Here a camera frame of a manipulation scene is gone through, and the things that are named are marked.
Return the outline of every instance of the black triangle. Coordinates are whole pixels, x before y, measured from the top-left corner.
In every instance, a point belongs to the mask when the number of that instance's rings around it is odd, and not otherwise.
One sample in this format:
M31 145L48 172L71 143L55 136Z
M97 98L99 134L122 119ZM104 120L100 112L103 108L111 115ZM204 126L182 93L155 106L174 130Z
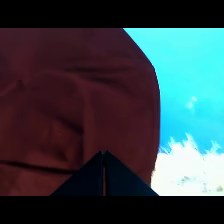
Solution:
M159 196L110 152L104 161L107 196Z
M96 154L84 167L61 185L51 196L102 196L103 159Z

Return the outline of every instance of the sky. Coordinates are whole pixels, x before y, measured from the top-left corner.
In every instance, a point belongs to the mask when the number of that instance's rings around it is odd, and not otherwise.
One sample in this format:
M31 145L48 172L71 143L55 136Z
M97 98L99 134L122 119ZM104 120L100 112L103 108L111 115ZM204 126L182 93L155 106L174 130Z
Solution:
M224 127L224 29L125 28L125 31L155 67L162 125L166 123L168 107L185 108L189 116L194 116L194 122L205 129L207 122L207 128L224 139L218 133Z

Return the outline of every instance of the dark triangular object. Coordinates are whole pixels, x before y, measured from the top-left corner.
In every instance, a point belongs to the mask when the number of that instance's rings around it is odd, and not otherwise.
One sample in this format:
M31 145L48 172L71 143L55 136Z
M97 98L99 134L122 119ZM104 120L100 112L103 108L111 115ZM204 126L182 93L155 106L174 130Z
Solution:
M103 158L96 154L84 167L60 186L51 196L102 196Z
M159 196L110 152L104 154L107 196Z

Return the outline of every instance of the red garment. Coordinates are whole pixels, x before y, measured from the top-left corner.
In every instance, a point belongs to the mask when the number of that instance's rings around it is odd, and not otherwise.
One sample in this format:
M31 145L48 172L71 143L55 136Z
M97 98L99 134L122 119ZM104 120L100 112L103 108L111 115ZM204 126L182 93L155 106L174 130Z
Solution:
M159 123L154 68L123 29L0 29L0 195L50 195L100 150L150 184Z

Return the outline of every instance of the blue sky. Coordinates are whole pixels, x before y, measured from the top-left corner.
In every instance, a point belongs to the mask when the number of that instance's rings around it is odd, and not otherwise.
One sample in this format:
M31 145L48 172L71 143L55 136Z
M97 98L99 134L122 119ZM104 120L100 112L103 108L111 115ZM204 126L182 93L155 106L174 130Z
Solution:
M203 141L223 139L224 144L224 29L125 30L155 67L161 93L162 137L165 130L170 136L177 135L181 128L178 122L182 121L183 132L189 129Z

